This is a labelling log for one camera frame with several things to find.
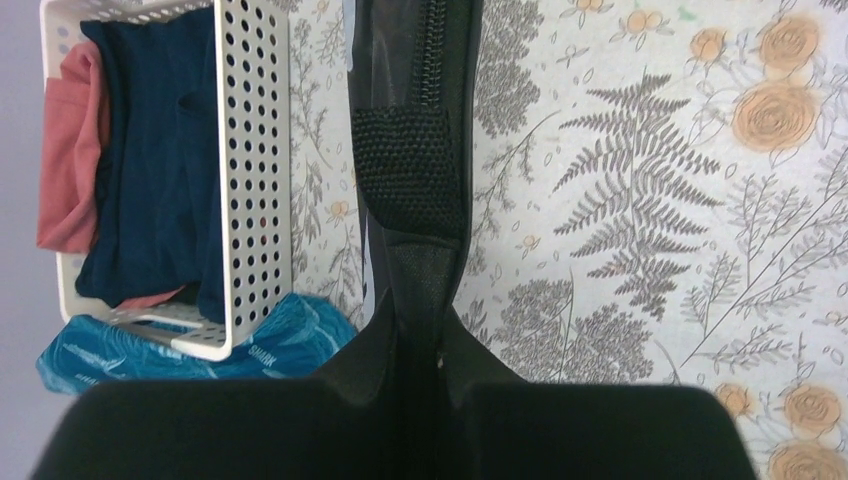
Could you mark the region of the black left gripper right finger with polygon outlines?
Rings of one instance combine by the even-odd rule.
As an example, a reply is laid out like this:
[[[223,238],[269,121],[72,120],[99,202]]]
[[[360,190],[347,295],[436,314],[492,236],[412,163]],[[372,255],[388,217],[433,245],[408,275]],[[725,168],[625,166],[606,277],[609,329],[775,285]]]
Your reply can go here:
[[[442,479],[751,479],[729,415],[690,387],[532,383],[445,315]]]

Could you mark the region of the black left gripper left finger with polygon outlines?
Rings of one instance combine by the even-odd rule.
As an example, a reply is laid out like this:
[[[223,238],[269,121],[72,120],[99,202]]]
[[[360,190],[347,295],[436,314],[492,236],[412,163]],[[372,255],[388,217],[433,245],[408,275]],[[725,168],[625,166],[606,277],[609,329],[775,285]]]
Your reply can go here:
[[[397,479],[396,320],[368,326],[300,379],[136,381],[90,389],[36,479]]]

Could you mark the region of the black Crossway racket bag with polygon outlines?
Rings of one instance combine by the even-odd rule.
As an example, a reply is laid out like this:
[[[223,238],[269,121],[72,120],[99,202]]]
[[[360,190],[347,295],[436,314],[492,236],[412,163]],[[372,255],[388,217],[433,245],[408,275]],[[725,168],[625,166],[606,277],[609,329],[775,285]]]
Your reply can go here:
[[[344,5],[368,290],[400,334],[439,342],[470,243],[479,1]]]

